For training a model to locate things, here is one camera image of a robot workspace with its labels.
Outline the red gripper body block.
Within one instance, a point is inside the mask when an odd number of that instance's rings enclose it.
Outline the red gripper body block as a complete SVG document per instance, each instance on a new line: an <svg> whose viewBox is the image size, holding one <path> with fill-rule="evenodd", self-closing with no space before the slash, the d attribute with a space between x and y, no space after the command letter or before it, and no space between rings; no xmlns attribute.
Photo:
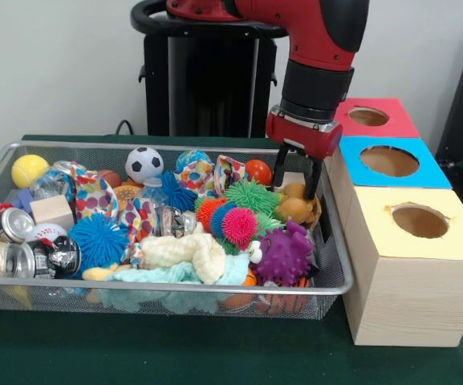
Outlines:
<svg viewBox="0 0 463 385"><path fill-rule="evenodd" d="M271 108L266 121L266 135L279 144L303 150L307 156L332 156L339 145L343 126L335 121L318 124L285 114L279 105Z"/></svg>

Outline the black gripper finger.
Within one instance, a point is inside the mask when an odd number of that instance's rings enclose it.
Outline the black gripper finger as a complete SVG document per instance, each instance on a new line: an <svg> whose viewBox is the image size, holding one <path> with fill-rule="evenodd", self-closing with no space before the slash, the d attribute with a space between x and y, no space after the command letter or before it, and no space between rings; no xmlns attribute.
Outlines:
<svg viewBox="0 0 463 385"><path fill-rule="evenodd" d="M273 191L275 188L278 188L282 185L284 174L285 174L285 161L288 152L292 149L289 144L282 144L278 151L276 161L274 163L274 171L272 176L272 181L270 185L270 190Z"/></svg>
<svg viewBox="0 0 463 385"><path fill-rule="evenodd" d="M305 176L304 199L312 200L319 184L323 161L313 156L307 156L307 158L311 161L311 169Z"/></svg>

